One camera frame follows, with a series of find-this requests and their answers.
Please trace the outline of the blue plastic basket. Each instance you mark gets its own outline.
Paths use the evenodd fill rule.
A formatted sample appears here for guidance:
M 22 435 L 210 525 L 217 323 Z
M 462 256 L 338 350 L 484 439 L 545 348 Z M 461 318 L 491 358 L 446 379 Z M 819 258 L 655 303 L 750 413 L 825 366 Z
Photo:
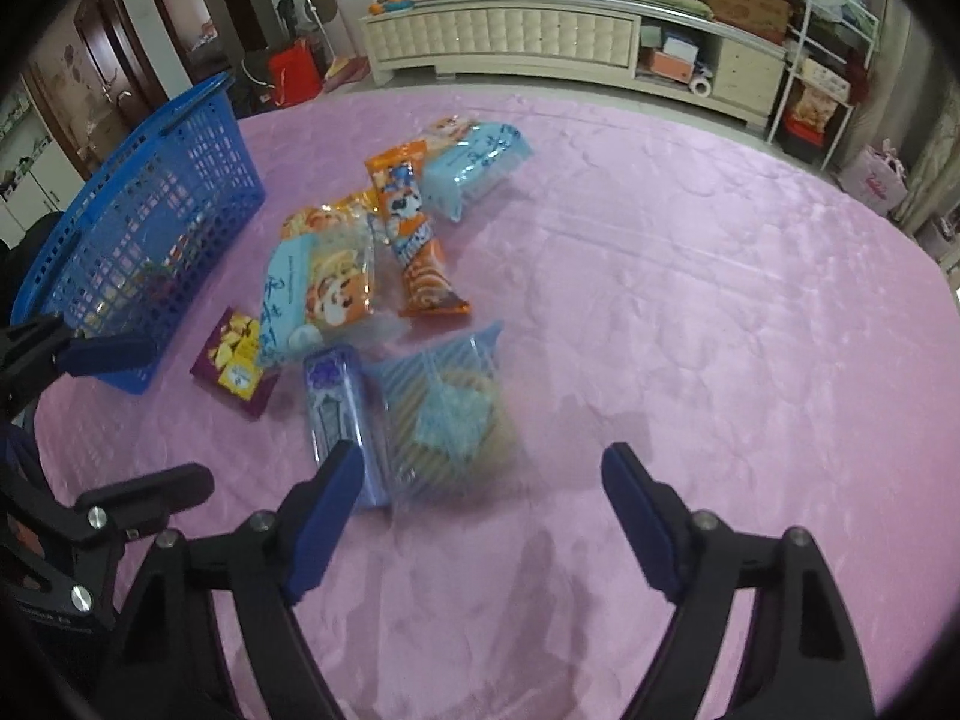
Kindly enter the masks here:
M 224 71 L 163 104 L 68 205 L 11 309 L 164 355 L 200 287 L 265 199 Z

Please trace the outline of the purple yellow chip packet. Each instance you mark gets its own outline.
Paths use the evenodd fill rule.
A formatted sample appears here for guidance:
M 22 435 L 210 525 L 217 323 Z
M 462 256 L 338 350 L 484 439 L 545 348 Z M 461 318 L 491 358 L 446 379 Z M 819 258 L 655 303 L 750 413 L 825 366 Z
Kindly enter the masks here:
M 228 305 L 190 367 L 195 382 L 251 419 L 267 411 L 280 371 L 259 364 L 260 322 Z

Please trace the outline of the blue tiger cake pack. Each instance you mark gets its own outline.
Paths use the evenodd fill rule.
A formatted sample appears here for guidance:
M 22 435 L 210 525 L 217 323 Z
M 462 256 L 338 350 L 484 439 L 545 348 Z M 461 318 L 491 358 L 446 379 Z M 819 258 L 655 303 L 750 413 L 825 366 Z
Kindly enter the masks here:
M 281 241 L 263 280 L 259 361 L 306 358 L 373 315 L 374 241 L 368 225 L 338 223 Z

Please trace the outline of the orange yellow chip bag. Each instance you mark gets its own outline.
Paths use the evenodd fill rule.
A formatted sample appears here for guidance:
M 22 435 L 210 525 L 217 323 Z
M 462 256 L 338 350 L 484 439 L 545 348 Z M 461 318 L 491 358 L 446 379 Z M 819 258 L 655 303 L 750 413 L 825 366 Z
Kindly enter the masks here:
M 288 216 L 280 227 L 280 239 L 301 238 L 306 234 L 319 234 L 337 227 L 358 227 L 368 224 L 377 213 L 376 192 L 366 188 L 361 192 L 348 193 L 342 199 L 319 206 L 303 206 Z

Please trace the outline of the blue striped cookie pack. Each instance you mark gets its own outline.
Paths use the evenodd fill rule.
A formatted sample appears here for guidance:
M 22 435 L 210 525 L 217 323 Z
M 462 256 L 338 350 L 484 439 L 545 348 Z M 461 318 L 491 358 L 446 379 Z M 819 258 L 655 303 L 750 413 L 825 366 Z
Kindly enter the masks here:
M 503 325 L 460 333 L 366 367 L 397 507 L 466 499 L 514 472 L 519 440 L 496 360 Z

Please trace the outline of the red bag on floor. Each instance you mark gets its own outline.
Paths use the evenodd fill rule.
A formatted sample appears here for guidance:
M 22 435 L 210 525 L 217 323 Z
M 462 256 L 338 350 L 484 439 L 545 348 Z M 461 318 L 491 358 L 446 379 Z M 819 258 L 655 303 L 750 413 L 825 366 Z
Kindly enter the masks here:
M 322 78 L 306 39 L 298 39 L 267 62 L 277 107 L 307 103 L 322 93 Z

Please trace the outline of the orange cartoon snack bar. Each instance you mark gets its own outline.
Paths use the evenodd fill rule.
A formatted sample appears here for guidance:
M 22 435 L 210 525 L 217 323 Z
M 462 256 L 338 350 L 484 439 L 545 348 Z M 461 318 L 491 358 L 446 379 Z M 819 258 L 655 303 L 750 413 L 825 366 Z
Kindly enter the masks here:
M 425 140 L 412 140 L 364 163 L 387 242 L 402 271 L 405 304 L 400 314 L 409 319 L 468 316 L 472 306 L 449 280 L 446 255 L 421 192 L 427 153 Z

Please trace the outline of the pink quilted table cover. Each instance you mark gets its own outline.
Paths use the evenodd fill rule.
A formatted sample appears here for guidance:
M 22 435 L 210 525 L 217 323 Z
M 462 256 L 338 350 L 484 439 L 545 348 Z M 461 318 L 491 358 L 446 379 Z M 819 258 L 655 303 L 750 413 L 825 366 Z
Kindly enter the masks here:
M 889 702 L 958 600 L 955 299 L 832 185 L 658 117 L 433 88 L 245 119 L 259 214 L 143 395 L 91 379 L 44 394 L 53 490 L 198 461 L 217 487 L 181 527 L 206 535 L 307 478 L 298 371 L 252 421 L 190 366 L 226 309 L 257 309 L 286 216 L 355 192 L 370 156 L 451 114 L 509 122 L 534 149 L 441 234 L 475 325 L 503 328 L 519 473 L 475 507 L 348 525 L 298 610 L 338 700 L 363 718 L 619 717 L 670 616 L 602 491 L 602 450 L 623 440 L 732 527 L 807 528 Z

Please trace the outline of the pink gift bag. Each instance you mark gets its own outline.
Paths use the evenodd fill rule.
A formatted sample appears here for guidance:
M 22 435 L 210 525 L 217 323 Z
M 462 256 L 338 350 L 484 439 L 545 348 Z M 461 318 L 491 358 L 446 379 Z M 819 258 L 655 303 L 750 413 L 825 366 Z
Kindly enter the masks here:
M 866 145 L 838 174 L 839 187 L 880 216 L 887 216 L 908 195 L 907 170 L 889 138 L 878 148 Z

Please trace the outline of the light blue wafer pack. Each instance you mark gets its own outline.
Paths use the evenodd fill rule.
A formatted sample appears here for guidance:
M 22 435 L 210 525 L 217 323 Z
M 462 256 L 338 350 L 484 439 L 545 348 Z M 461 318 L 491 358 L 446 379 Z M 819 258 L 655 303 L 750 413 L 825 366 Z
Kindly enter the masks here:
M 425 128 L 421 138 L 427 144 L 420 179 L 423 205 L 453 223 L 532 156 L 521 130 L 505 122 L 453 115 Z

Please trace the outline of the cream tv cabinet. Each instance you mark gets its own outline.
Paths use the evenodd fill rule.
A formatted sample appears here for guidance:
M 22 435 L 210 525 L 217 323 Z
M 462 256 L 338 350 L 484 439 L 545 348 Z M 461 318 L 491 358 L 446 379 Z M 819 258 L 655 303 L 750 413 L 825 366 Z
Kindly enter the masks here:
M 651 94 L 765 130 L 784 49 L 750 32 L 636 0 L 405 0 L 361 20 L 374 81 L 439 76 L 569 80 Z

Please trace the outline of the white metal shelf rack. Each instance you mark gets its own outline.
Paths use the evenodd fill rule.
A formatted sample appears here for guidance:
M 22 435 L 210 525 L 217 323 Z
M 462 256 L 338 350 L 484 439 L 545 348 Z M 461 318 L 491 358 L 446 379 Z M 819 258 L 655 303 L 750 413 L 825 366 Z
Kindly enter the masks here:
M 869 93 L 880 21 L 869 0 L 784 2 L 784 73 L 766 140 L 827 169 Z

